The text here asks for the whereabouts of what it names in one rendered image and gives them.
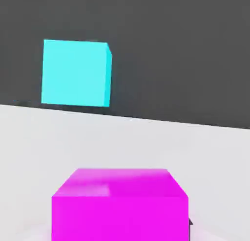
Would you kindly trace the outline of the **large cyan box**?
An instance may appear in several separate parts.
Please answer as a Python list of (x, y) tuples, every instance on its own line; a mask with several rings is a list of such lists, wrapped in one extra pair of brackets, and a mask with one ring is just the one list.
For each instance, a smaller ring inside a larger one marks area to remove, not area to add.
[(108, 43), (44, 40), (41, 103), (109, 107), (111, 73)]

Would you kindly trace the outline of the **small magenta cube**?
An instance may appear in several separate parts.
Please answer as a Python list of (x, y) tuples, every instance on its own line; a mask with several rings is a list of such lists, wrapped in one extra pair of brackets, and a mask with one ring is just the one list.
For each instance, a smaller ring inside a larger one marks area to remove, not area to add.
[(166, 169), (77, 169), (51, 206), (51, 241), (190, 241), (188, 196)]

